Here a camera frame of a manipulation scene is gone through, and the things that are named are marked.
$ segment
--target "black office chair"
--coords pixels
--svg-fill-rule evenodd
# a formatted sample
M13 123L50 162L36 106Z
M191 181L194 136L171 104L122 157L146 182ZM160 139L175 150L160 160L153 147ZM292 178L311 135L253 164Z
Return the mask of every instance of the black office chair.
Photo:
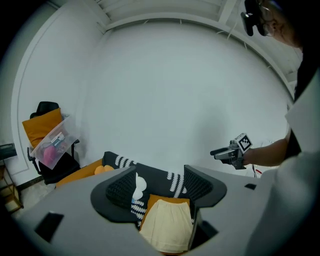
M35 113L32 113L30 115L30 119L42 116L52 110L56 110L59 108L59 105L55 102L49 102L49 101L41 101L38 105L38 108ZM72 145L71 145L71 155L68 153L64 153L56 166L51 170L47 166L45 166L43 163L39 161L39 167L36 163L36 158L30 156L29 154L29 147L27 147L26 152L29 161L31 161L39 175L42 175L44 179L45 184L52 184L57 183L60 180L62 180L64 177L80 170L79 163L75 160L75 144L79 143L79 140L77 139Z

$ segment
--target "glasses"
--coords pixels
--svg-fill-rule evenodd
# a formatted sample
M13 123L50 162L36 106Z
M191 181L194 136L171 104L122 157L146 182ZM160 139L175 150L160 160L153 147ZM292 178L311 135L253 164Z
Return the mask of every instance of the glasses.
M268 37L273 37L275 35L275 30L269 23L275 20L274 15L272 14L272 11L270 11L267 7L264 7L262 4L263 0L259 0L258 5L261 11L261 19L264 21L262 24L264 34Z

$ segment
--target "person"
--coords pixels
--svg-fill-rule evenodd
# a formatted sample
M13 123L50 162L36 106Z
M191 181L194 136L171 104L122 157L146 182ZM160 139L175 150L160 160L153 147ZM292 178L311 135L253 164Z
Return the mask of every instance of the person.
M291 1L282 1L286 4L295 7L297 12L301 14L297 21L297 16L292 19L296 21L293 25L287 16L285 16L278 8L277 1L272 0L252 0L259 9L259 20L263 25L263 30L266 36L271 36L277 41L289 45L294 48L301 49L303 60L298 69L297 85L294 92L294 101L302 94L304 89L312 79L317 65L310 61L314 58L314 45L310 45L311 27L314 23L310 21L312 14L299 9L299 5L293 6ZM285 138L280 139L269 146L249 149L243 156L243 165L254 164L259 166L279 166L284 160L289 157L296 156L301 152L299 143L292 130L289 130Z

